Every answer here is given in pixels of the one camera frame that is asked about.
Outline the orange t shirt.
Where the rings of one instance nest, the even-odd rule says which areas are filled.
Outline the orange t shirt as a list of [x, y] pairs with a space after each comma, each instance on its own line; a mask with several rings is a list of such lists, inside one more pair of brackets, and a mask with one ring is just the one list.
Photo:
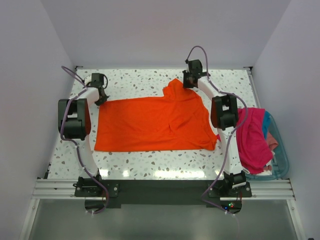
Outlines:
[[209, 150], [217, 136], [202, 98], [178, 79], [163, 96], [112, 100], [99, 107], [95, 151]]

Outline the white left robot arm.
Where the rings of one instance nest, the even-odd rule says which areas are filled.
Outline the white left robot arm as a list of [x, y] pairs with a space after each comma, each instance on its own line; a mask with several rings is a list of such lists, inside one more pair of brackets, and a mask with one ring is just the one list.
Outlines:
[[74, 144], [79, 177], [81, 180], [90, 179], [86, 191], [92, 196], [99, 196], [104, 190], [104, 184], [100, 181], [99, 168], [90, 146], [92, 123], [89, 107], [99, 107], [107, 101], [109, 97], [105, 89], [109, 81], [103, 73], [93, 73], [88, 83], [77, 74], [75, 79], [80, 82], [82, 89], [74, 97], [58, 101], [58, 131], [61, 140]]

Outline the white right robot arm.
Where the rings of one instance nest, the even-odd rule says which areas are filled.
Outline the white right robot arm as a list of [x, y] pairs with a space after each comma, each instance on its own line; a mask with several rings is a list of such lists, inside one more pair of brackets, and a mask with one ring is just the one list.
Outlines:
[[213, 84], [211, 76], [203, 71], [200, 60], [186, 60], [183, 71], [183, 87], [198, 88], [211, 100], [210, 121], [217, 129], [223, 149], [224, 159], [221, 167], [223, 172], [223, 192], [230, 197], [235, 196], [242, 186], [246, 185], [236, 131], [239, 123], [238, 97], [234, 93], [221, 90]]

